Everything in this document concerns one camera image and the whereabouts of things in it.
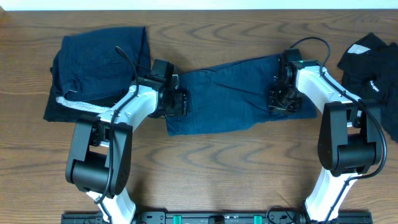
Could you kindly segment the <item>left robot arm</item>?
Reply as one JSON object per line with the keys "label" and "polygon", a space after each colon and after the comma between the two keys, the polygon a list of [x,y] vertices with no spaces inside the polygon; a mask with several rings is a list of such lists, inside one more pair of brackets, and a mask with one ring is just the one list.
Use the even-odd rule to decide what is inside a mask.
{"label": "left robot arm", "polygon": [[149,73],[136,76],[110,109],[83,116],[75,125],[65,178],[99,207],[97,213],[67,213],[62,223],[135,223],[136,204],[126,189],[131,170],[132,134],[147,118],[184,116],[186,95],[178,69],[154,60]]}

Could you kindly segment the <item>blue denim shorts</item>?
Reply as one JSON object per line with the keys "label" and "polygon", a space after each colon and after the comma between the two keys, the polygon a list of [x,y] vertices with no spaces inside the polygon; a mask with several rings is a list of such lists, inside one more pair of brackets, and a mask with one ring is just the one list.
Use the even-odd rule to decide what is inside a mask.
{"label": "blue denim shorts", "polygon": [[316,118],[317,109],[308,98],[294,114],[268,109],[268,92],[277,85],[278,73],[277,54],[184,73],[180,89],[187,96],[187,113],[166,118],[168,134],[225,133],[269,121]]}

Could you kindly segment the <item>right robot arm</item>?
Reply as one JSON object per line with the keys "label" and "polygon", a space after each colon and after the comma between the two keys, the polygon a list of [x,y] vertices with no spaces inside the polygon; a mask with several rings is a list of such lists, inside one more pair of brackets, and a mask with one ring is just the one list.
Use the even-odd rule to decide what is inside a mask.
{"label": "right robot arm", "polygon": [[303,111],[308,98],[322,114],[317,153],[322,165],[311,194],[295,223],[359,223],[339,207],[358,180],[374,177],[384,167],[386,139],[380,125],[380,107],[362,100],[334,80],[318,60],[304,60],[299,49],[279,58],[278,85],[269,92],[271,112],[293,115]]}

